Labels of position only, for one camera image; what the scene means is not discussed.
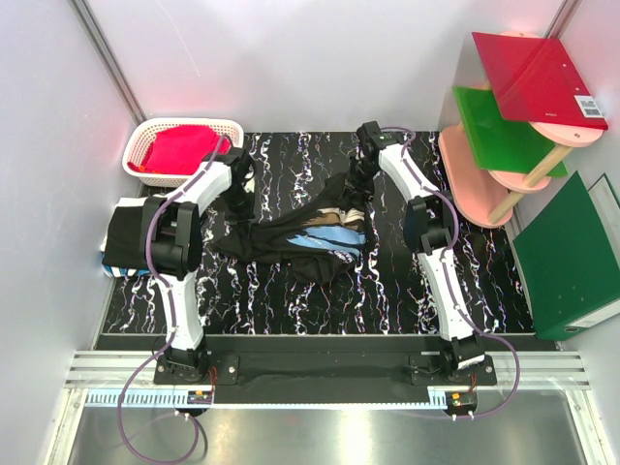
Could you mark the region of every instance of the metal floor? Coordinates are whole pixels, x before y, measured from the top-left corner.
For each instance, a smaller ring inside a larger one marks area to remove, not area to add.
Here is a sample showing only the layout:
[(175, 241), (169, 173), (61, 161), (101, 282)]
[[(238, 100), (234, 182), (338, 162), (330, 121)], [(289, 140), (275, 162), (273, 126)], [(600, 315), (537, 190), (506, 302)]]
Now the metal floor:
[[(479, 411), (500, 402), (480, 392)], [(128, 434), (165, 411), (127, 409)], [(440, 416), (438, 412), (419, 414)], [(557, 391), (521, 391), (501, 413), (453, 423), (407, 412), (211, 410), (200, 417), (208, 437), (187, 464), (585, 464), (566, 399)], [(183, 455), (193, 428), (169, 418), (132, 442), (159, 460)], [(114, 409), (86, 408), (71, 465), (141, 464), (120, 444)]]

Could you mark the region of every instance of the plastic basket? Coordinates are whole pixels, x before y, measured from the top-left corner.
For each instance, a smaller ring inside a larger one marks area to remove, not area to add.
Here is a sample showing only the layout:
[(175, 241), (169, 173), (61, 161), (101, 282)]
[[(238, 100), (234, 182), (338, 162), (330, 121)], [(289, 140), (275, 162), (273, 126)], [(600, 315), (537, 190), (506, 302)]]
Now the plastic basket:
[(147, 186), (178, 187), (183, 184), (190, 176), (137, 172), (129, 168), (130, 162), (136, 166), (141, 165), (148, 147), (157, 137), (157, 133), (181, 125), (208, 126), (219, 135), (228, 134), (233, 146), (243, 146), (241, 126), (228, 119), (153, 118), (140, 124), (129, 139), (123, 154), (123, 169), (131, 176), (139, 178)]

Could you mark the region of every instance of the red folder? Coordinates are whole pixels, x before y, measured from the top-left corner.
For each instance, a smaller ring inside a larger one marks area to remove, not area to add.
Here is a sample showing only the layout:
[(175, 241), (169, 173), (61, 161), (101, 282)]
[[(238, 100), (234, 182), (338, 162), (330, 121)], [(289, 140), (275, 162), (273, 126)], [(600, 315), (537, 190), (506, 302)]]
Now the red folder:
[(504, 119), (608, 129), (559, 39), (473, 35)]

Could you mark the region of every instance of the blue fabric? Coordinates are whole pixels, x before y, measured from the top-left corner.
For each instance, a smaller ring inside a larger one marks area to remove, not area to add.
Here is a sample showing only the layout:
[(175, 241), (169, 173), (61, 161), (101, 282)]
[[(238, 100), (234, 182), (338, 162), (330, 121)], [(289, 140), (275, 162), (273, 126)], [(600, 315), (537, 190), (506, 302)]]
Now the blue fabric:
[(327, 239), (351, 245), (362, 245), (366, 241), (363, 232), (357, 232), (343, 226), (318, 226), (306, 228), (309, 235), (319, 239)]
[(318, 239), (317, 237), (296, 235), (292, 239), (287, 239), (289, 242), (301, 247), (309, 247), (311, 249), (324, 249), (324, 250), (339, 250), (340, 252), (347, 252), (359, 258), (359, 250), (353, 247), (346, 247), (344, 245), (335, 244), (325, 239)]

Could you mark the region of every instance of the pink cloth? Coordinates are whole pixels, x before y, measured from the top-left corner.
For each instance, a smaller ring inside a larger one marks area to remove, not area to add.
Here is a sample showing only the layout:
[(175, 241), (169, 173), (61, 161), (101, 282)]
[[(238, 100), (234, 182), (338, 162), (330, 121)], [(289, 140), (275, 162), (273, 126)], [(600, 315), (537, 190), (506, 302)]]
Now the pink cloth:
[[(211, 153), (219, 136), (207, 126), (177, 126), (161, 133), (148, 148), (141, 165), (130, 164), (134, 171), (158, 174), (191, 175), (202, 159)], [(219, 153), (227, 153), (231, 144), (227, 139)]]

